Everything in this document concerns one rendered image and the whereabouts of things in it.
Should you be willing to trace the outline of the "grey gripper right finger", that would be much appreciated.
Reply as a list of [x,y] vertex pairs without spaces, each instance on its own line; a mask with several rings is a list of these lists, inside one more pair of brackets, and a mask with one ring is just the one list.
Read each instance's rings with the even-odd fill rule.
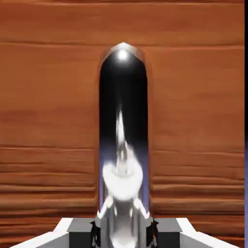
[[187,218],[154,218],[146,229],[146,248],[239,248],[194,229]]

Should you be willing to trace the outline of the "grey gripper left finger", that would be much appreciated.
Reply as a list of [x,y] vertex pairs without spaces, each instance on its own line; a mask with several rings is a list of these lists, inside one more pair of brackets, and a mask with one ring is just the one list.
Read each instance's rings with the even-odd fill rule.
[[93,218],[62,218],[51,232],[10,248],[99,248]]

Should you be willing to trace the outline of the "curved shiny metal handle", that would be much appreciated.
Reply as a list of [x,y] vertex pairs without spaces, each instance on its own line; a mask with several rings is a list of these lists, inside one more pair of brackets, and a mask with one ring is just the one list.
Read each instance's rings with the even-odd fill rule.
[[127,43],[103,55],[98,86],[99,207],[94,248],[151,243],[148,79],[143,53]]

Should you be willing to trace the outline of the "reddish wooden cabinet door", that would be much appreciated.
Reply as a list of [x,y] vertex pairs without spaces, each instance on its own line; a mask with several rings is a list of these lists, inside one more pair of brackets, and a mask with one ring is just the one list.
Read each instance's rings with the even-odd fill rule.
[[98,70],[149,83],[150,207],[244,246],[247,0],[0,0],[0,248],[98,206]]

